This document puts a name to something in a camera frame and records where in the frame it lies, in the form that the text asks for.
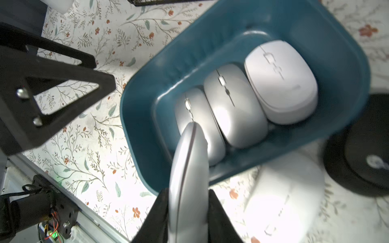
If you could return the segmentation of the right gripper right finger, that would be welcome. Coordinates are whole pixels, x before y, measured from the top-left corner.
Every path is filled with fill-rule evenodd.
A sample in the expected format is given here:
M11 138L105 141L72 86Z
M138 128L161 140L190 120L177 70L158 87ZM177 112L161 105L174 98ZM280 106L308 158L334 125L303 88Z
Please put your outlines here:
M214 190L209 190L208 242L242 243Z

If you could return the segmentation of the black Lecoo mouse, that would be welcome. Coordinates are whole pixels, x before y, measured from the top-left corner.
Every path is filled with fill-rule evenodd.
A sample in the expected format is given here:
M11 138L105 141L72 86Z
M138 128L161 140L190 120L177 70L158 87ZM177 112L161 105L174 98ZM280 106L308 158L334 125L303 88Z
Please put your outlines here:
M389 194L389 96L372 94L361 115L326 142L323 163L343 188L368 197Z

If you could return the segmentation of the white mouse large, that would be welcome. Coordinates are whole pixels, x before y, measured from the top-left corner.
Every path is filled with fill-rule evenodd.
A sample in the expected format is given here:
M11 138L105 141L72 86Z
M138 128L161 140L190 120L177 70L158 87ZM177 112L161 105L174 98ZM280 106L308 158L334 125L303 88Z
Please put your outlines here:
M254 48L245 71L266 117L279 125L301 122L318 104L318 84L303 57L287 42L273 40Z

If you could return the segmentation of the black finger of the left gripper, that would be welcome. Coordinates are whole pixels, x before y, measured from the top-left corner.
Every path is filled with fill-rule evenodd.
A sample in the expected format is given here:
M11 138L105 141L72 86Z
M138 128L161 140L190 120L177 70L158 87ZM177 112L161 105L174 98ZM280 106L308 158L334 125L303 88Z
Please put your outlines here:
M35 96L68 80L98 87L52 114L43 114ZM1 24L1 151L5 155L43 145L114 90L114 76L97 71L94 56Z

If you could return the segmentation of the silver mouse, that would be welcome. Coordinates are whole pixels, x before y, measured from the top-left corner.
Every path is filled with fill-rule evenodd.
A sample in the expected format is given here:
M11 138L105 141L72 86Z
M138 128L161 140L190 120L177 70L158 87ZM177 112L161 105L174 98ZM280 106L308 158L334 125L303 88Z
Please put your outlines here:
M226 145L204 92L192 88L176 101L175 117L180 134L190 122L198 123L208 143L209 165L215 166L226 154Z
M227 64L211 72L204 91L227 142L243 149L260 143L268 134L268 122L243 71Z

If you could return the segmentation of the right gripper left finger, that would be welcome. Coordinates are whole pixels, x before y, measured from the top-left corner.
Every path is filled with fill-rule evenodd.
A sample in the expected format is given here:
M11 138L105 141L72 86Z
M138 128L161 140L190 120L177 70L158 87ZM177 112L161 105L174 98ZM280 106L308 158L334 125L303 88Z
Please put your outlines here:
M168 242L169 189L161 190L132 243Z

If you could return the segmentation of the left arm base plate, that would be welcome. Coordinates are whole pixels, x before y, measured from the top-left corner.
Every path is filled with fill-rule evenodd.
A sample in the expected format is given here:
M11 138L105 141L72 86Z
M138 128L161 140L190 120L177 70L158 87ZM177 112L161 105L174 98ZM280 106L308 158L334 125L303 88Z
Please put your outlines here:
M69 240L76 226L79 207L42 175L21 192L1 195L1 242L10 242L17 233L42 224L42 243L55 242L55 234Z

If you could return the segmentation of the teal plastic storage box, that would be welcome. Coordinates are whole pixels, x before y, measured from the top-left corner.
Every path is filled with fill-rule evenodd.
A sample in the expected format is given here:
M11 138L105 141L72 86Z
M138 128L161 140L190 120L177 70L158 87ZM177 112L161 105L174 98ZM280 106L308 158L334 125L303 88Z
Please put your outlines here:
M311 68L318 107L301 123L277 125L258 145L229 149L210 169L210 185L330 136L360 114L371 85L367 56L320 2L218 1L140 69L122 94L126 140L138 176L152 194L169 186L180 138L176 99L224 64L243 66L256 46L274 39L292 45Z

